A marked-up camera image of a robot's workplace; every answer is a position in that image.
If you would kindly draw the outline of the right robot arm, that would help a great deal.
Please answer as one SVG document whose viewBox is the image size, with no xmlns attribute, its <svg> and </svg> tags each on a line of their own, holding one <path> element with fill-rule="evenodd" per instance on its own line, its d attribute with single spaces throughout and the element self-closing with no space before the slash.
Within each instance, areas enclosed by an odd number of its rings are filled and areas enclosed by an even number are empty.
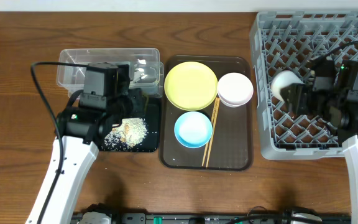
<svg viewBox="0 0 358 224">
<path fill-rule="evenodd" d="M 358 223 L 358 61 L 319 60 L 312 79 L 301 80 L 289 70 L 276 75 L 271 91 L 296 115 L 313 115 L 335 127 L 344 153 L 351 191 L 351 222 Z"/>
</svg>

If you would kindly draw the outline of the white tissue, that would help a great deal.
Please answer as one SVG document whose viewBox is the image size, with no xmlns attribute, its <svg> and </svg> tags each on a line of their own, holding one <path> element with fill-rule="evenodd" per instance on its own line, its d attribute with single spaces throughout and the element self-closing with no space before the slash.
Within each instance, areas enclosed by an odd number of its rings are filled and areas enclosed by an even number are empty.
<svg viewBox="0 0 358 224">
<path fill-rule="evenodd" d="M 150 68 L 147 66 L 145 59 L 137 59 L 130 62 L 129 77 L 131 83 L 144 83 L 145 79 L 149 77 Z"/>
</svg>

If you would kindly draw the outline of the rice food scraps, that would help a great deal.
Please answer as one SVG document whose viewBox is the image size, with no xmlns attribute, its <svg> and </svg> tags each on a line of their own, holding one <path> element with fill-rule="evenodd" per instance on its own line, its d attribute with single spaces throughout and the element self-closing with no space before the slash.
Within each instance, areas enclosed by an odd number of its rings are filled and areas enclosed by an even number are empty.
<svg viewBox="0 0 358 224">
<path fill-rule="evenodd" d="M 129 151 L 140 146 L 148 133 L 143 118 L 123 119 L 121 124 L 114 124 L 104 138 L 104 148 L 109 151 Z"/>
</svg>

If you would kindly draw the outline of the pale green cup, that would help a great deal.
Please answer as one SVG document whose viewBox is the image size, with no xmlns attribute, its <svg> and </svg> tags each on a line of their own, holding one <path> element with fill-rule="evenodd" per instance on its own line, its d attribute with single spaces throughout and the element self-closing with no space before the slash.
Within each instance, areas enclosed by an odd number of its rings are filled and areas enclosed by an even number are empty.
<svg viewBox="0 0 358 224">
<path fill-rule="evenodd" d="M 303 81 L 289 70 L 278 73 L 271 82 L 270 89 L 274 97 L 284 102 L 280 91 L 291 84 L 303 84 Z"/>
</svg>

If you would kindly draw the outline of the pink bowl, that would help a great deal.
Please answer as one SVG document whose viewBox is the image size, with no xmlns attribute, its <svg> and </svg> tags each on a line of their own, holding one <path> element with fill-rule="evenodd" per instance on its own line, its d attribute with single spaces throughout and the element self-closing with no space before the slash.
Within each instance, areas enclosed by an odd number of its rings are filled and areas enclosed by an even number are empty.
<svg viewBox="0 0 358 224">
<path fill-rule="evenodd" d="M 252 99 L 254 87 L 247 76 L 232 72 L 219 79 L 217 92 L 224 105 L 236 108 L 247 104 Z"/>
</svg>

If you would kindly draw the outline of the light blue bowl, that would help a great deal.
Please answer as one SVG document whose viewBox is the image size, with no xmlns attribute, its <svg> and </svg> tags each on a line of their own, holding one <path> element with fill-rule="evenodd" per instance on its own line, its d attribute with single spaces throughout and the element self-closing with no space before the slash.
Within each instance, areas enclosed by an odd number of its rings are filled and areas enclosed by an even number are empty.
<svg viewBox="0 0 358 224">
<path fill-rule="evenodd" d="M 186 112 L 176 120 L 174 135 L 182 146 L 199 148 L 206 144 L 209 123 L 210 119 L 203 113 Z"/>
</svg>

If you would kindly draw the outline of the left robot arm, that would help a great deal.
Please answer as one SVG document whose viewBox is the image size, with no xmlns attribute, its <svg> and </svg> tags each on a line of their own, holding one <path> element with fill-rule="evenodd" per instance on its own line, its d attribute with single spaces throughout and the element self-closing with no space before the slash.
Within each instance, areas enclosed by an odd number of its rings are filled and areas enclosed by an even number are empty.
<svg viewBox="0 0 358 224">
<path fill-rule="evenodd" d="M 52 118 L 55 139 L 47 173 L 28 223 L 69 223 L 83 182 L 101 150 L 105 137 L 125 119 L 145 114 L 147 99 L 140 89 L 129 87 L 128 64 L 82 65 L 82 89 L 69 97 L 64 109 L 54 114 L 35 75 L 35 87 Z"/>
</svg>

